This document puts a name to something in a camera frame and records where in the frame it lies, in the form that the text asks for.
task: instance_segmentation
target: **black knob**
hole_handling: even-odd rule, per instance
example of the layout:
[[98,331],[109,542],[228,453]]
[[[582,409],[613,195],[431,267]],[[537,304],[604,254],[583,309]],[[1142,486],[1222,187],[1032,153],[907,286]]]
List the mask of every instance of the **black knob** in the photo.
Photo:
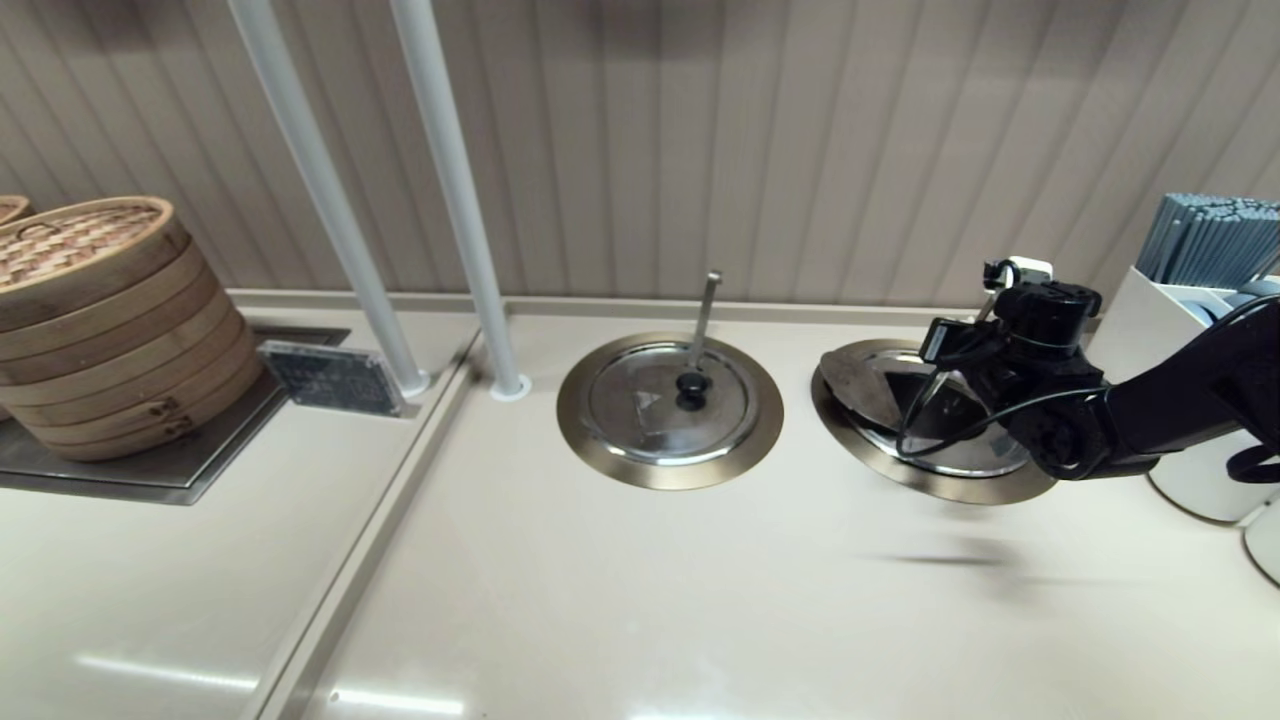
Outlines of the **black knob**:
[[692,370],[681,373],[676,378],[676,389],[680,391],[680,395],[676,396],[676,406],[689,413],[701,410],[707,406],[707,391],[710,387],[712,379],[701,373]]

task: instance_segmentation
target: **countertop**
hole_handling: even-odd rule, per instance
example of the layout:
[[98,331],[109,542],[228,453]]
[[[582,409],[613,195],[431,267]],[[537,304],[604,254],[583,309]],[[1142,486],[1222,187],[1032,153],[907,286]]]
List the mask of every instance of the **countertop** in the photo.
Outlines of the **countertop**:
[[[237,295],[251,322],[351,328],[344,346],[376,347],[355,310],[273,309],[288,304]],[[447,380],[474,316],[399,319]],[[285,404],[189,507],[0,489],[0,716],[253,712],[443,387],[404,419]]]
[[924,315],[718,311],[712,336],[772,374],[786,420],[755,468],[687,492],[608,479],[561,438],[556,395],[582,355],[691,324],[595,315],[516,315],[532,393],[468,391],[308,717],[1280,716],[1280,589],[1236,529],[1142,477],[961,506],[828,436],[819,355],[920,338]]

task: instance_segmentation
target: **robotic arm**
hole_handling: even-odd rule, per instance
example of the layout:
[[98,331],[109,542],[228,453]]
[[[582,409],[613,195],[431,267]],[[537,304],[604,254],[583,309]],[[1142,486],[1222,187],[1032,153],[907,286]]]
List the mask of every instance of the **robotic arm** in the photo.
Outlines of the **robotic arm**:
[[[993,319],[933,320],[920,357],[955,370],[1046,473],[1061,479],[1129,475],[1161,456],[1244,428],[1261,443],[1228,462],[1240,482],[1280,482],[1280,296],[1242,305],[1171,357],[1110,384],[1080,348],[1102,296],[1012,260],[988,264]],[[928,401],[928,391],[913,410]],[[904,416],[909,430],[914,413]],[[925,448],[913,455],[934,451]]]

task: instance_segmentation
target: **white container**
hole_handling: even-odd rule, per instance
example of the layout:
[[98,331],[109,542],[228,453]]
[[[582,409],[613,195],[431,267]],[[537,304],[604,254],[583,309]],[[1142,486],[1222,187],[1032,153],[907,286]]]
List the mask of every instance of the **white container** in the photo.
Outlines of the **white container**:
[[1244,529],[1244,548],[1267,577],[1280,583],[1280,501],[1272,502]]
[[[1222,296],[1230,293],[1203,287],[1156,284],[1129,268],[1089,342],[1089,361],[1102,368],[1111,383],[1137,377],[1204,331],[1201,319],[1179,301],[1201,302],[1221,316],[1231,309],[1222,301]],[[1171,388],[1171,392],[1178,392],[1178,388]],[[1258,441],[1248,432],[1236,430],[1165,456],[1151,471],[1151,480],[1165,497],[1196,515],[1238,523],[1276,493],[1275,486],[1238,483],[1226,475],[1226,461],[1256,445]]]

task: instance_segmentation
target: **small sign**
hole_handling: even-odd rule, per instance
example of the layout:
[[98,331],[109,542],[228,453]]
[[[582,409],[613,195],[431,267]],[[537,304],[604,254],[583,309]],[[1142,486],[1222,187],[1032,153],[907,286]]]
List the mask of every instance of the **small sign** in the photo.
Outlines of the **small sign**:
[[269,340],[257,354],[298,405],[393,418],[404,407],[378,352]]

